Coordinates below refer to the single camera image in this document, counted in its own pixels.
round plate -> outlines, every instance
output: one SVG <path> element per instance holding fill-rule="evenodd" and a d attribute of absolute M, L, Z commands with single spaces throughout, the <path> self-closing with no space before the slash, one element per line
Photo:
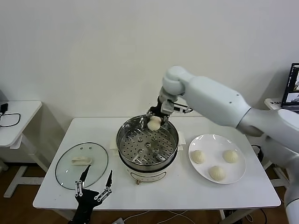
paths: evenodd
<path fill-rule="evenodd" d="M 239 160 L 236 163 L 228 163 L 222 157 L 223 152 L 229 149 L 237 151 Z M 201 150 L 205 153 L 206 160 L 202 164 L 197 164 L 192 160 L 191 152 Z M 241 150 L 235 143 L 216 134 L 204 134 L 196 137 L 189 145 L 189 159 L 191 164 L 204 178 L 221 184 L 234 183 L 240 180 L 246 170 L 246 160 Z M 221 166 L 226 173 L 226 178 L 216 181 L 209 175 L 209 168 Z"/>
<path fill-rule="evenodd" d="M 55 174 L 58 183 L 71 190 L 75 189 L 75 181 L 79 180 L 82 172 L 87 168 L 87 165 L 72 165 L 72 158 L 77 156 L 92 159 L 84 187 L 88 187 L 98 181 L 108 165 L 106 150 L 96 143 L 82 143 L 66 151 L 56 165 Z"/>

wooden floor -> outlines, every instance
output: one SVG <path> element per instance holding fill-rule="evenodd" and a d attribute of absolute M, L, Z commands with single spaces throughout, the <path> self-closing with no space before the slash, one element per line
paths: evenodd
<path fill-rule="evenodd" d="M 32 206 L 39 186 L 18 186 L 11 198 L 3 198 L 6 188 L 9 186 L 19 167 L 12 166 L 8 171 L 0 173 L 0 224 L 66 224 L 67 220 L 51 210 L 39 210 Z M 270 178 L 276 178 L 272 169 L 268 172 Z M 44 176 L 45 173 L 39 167 L 29 167 L 25 176 Z M 277 188 L 278 195 L 283 198 L 285 189 Z M 264 209 L 268 224 L 288 224 L 284 206 Z M 111 224 L 119 217 L 126 218 L 140 212 L 133 211 L 94 211 L 92 224 Z M 218 211 L 188 211 L 184 215 L 192 219 L 196 224 L 217 224 L 221 218 Z M 126 224 L 156 224 L 172 217 L 167 211 L 151 211 L 139 217 L 133 217 Z M 265 219 L 261 210 L 252 213 L 254 224 L 264 224 Z M 175 217 L 163 224 L 191 224 L 183 217 Z"/>

perforated steamer tray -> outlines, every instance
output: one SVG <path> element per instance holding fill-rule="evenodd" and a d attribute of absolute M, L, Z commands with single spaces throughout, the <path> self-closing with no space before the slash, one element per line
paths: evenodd
<path fill-rule="evenodd" d="M 124 163 L 138 171 L 153 171 L 166 166 L 175 157 L 178 132 L 171 122 L 157 131 L 147 128 L 145 115 L 122 125 L 117 134 L 117 147 Z"/>

electric outlet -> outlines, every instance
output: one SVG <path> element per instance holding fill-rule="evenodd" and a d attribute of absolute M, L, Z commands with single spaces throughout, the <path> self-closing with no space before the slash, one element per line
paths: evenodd
<path fill-rule="evenodd" d="M 122 220 L 122 218 L 117 219 L 116 221 L 114 221 L 112 224 L 125 224 Z"/>

laptop screen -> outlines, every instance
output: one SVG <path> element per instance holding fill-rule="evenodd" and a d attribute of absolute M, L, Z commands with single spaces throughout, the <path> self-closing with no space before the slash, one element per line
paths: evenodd
<path fill-rule="evenodd" d="M 299 63 L 293 63 L 281 106 L 299 106 Z"/>

